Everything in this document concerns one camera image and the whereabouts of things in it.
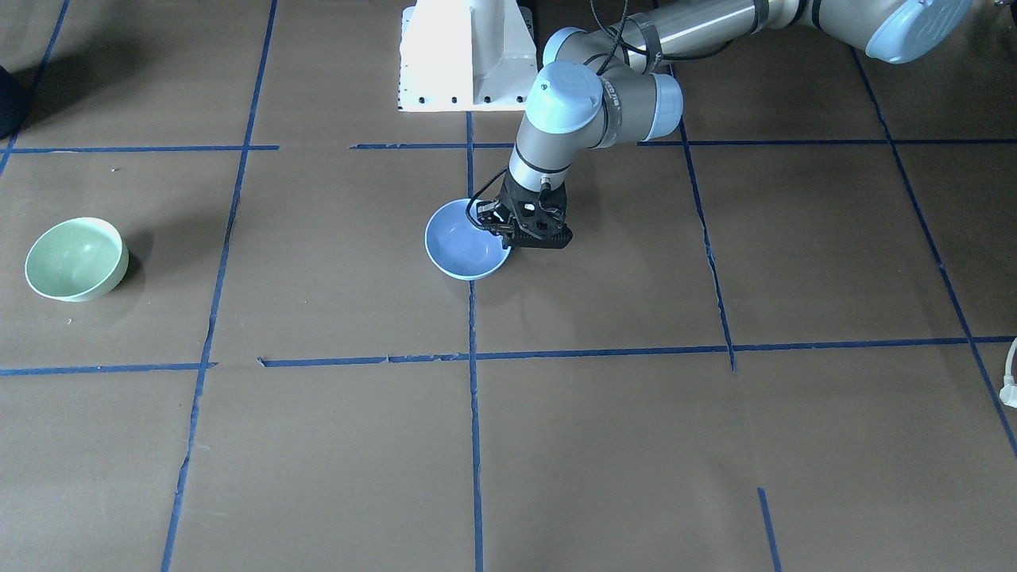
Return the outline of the blue bowl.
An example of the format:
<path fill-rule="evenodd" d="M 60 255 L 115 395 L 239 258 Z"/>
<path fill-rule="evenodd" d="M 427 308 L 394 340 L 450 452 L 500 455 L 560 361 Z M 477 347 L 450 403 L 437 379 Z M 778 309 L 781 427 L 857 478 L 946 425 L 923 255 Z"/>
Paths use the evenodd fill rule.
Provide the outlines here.
<path fill-rule="evenodd" d="M 511 256 L 501 238 L 476 228 L 467 218 L 469 201 L 441 206 L 424 231 L 425 250 L 432 264 L 457 280 L 476 281 L 496 272 Z"/>

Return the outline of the green bowl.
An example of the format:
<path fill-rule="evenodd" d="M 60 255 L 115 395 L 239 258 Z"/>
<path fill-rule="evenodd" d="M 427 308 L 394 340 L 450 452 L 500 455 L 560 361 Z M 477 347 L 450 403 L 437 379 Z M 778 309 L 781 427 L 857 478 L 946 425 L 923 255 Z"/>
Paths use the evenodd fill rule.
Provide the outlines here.
<path fill-rule="evenodd" d="M 32 247 L 23 275 L 38 296 L 86 303 L 112 292 L 130 264 L 119 231 L 104 218 L 70 218 L 44 232 Z"/>

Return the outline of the white power plug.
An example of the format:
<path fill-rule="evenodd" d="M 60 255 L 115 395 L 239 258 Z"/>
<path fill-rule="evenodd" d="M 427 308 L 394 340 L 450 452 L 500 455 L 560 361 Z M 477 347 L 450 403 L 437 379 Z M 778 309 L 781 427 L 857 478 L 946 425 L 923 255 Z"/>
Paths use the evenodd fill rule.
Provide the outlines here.
<path fill-rule="evenodd" d="M 1016 380 L 1015 380 L 1015 355 L 1017 348 L 1017 339 L 1013 339 L 1009 348 L 1007 348 L 1007 355 L 1005 361 L 1003 362 L 1003 381 L 1001 391 L 999 391 L 999 399 L 1002 405 L 1016 409 Z"/>

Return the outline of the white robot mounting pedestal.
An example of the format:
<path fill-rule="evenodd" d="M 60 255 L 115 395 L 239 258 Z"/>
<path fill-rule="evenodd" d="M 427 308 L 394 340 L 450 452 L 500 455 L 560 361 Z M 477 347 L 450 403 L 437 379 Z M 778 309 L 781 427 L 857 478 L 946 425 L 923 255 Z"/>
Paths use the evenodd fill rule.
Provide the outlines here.
<path fill-rule="evenodd" d="M 417 1 L 402 12 L 397 109 L 522 111 L 537 75 L 534 17 L 519 1 Z"/>

